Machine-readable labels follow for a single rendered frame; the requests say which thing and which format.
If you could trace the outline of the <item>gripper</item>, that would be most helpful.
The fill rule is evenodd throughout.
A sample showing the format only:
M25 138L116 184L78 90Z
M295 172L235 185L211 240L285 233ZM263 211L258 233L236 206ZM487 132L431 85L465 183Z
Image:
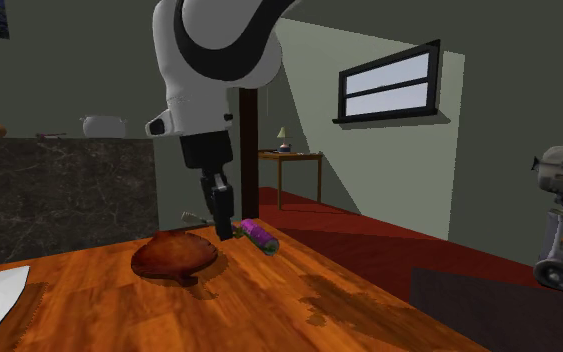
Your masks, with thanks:
M206 170L217 170L233 160L230 135L227 130L208 132L179 138L185 165L190 169L203 169L200 178L207 209L214 217L215 230L221 241L233 237L234 193L222 174L213 175Z

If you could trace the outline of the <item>purple cylindrical bottle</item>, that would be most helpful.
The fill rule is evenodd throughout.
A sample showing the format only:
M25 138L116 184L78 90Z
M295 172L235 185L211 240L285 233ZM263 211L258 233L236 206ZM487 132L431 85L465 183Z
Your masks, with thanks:
M279 241L256 223L253 219L244 219L233 227L236 238L246 236L259 250L268 256L273 256L279 250Z

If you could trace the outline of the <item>wooden side table with lamp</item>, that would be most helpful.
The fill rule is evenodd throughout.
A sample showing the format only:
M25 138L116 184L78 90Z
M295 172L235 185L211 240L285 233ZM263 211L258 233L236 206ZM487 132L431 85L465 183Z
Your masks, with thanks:
M282 209L283 163L290 161L316 161L317 162L317 195L316 201L322 199L322 164L323 153L297 153L291 151L291 144L287 142L286 128L281 127L277 135L282 144L277 149L262 149L258 151L259 160L275 161L277 165L277 209Z

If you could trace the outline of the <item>white lidded pot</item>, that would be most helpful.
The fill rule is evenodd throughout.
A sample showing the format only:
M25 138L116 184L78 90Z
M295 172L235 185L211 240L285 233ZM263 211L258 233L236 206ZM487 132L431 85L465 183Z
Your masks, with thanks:
M126 120L117 116L85 116L80 119L87 138L125 138Z

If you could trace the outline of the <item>dark marble counter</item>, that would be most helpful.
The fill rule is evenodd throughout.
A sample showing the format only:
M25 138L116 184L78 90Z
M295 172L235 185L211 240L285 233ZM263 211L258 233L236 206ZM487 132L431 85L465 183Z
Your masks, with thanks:
M154 147L142 139L0 139L0 264L147 237Z

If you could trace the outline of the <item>black-framed window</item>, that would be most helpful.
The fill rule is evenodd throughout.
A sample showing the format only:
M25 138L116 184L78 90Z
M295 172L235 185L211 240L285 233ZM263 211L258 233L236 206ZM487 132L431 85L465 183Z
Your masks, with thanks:
M341 71L335 124L438 113L439 39Z

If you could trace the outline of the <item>grey-handled tool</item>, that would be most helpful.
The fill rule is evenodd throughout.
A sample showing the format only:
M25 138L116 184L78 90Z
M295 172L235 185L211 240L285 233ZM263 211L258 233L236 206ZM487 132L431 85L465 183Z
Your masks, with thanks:
M202 217L200 217L196 214L193 214L193 213L187 212L187 211L184 211L182 213L181 219L186 223L197 224L197 225L213 225L214 224L213 220L208 220L208 219L202 218Z

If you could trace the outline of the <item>dark brown wooden post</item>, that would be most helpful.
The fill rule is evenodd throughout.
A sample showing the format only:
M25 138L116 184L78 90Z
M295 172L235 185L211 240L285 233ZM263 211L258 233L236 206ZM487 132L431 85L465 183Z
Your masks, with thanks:
M239 89L242 217L259 217L258 91Z

